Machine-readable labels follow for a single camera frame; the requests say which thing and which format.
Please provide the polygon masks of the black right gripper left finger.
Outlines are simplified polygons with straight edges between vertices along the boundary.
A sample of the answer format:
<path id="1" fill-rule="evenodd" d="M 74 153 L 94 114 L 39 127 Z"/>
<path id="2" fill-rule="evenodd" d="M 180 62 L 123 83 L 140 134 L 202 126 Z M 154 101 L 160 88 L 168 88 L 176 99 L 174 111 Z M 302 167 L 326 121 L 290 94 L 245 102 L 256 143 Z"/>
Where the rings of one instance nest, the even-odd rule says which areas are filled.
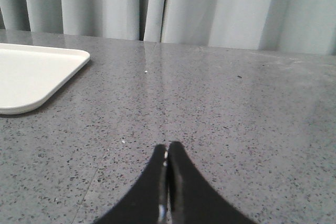
<path id="1" fill-rule="evenodd" d="M 166 146 L 157 145 L 136 183 L 95 223 L 165 223 L 167 156 Z"/>

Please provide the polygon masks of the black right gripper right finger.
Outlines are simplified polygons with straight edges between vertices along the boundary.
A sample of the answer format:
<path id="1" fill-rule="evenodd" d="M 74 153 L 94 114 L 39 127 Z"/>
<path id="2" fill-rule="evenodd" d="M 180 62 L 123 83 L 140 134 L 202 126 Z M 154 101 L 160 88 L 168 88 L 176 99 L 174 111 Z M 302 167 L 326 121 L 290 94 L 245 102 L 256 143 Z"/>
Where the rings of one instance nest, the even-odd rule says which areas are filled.
<path id="1" fill-rule="evenodd" d="M 180 142 L 169 146 L 168 173 L 173 223 L 254 223 L 211 187 Z"/>

